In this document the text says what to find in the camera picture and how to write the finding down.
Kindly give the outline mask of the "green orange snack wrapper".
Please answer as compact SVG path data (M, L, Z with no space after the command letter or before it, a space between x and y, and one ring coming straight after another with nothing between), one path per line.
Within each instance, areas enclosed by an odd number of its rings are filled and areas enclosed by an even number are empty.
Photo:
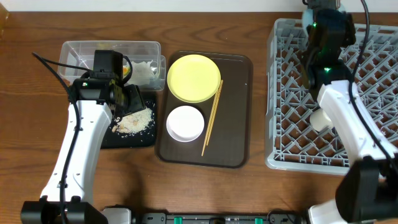
M124 77L127 76L129 72L130 72L130 66L124 65L123 66L123 76Z

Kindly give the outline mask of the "yellow plate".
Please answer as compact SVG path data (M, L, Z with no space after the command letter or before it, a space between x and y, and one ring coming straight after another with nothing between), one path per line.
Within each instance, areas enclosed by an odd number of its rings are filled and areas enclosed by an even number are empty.
M187 103L201 103L219 89L221 72L212 59L198 54L183 56L174 61L167 74L170 92Z

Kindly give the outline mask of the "light blue bowl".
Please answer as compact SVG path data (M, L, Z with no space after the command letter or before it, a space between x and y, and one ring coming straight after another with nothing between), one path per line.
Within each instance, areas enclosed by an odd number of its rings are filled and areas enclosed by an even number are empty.
M313 9L306 9L302 13L302 28L306 32L307 27L313 24Z

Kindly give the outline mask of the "white bowl with rice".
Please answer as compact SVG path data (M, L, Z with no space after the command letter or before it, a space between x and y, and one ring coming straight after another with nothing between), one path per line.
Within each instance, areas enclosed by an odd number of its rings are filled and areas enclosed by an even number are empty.
M166 129L171 138L178 142L191 142L198 138L205 127L201 112L192 106L179 106L166 119Z

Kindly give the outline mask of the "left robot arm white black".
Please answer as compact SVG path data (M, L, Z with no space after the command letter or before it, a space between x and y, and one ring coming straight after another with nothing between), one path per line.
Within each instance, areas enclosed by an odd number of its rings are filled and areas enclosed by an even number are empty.
M133 223L131 209L93 206L100 148L114 118L144 110L139 88L115 79L78 78L69 86L68 125L52 175L22 223Z

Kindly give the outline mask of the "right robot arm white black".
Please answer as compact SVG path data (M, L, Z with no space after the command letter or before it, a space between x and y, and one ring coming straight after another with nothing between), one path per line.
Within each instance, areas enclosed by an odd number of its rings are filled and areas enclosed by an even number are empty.
M351 14L335 7L308 8L302 16L308 46L302 54L302 82L319 110L318 131L335 128L350 168L334 199L308 209L309 223L360 223L397 217L397 148L381 133L364 106L354 72L339 58L356 42Z

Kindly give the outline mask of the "pale green cup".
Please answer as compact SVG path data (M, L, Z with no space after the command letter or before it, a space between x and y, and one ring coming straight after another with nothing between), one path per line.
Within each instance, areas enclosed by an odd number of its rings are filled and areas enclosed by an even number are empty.
M310 124L312 128L318 132L323 129L333 129L334 125L326 112L319 108L310 115Z

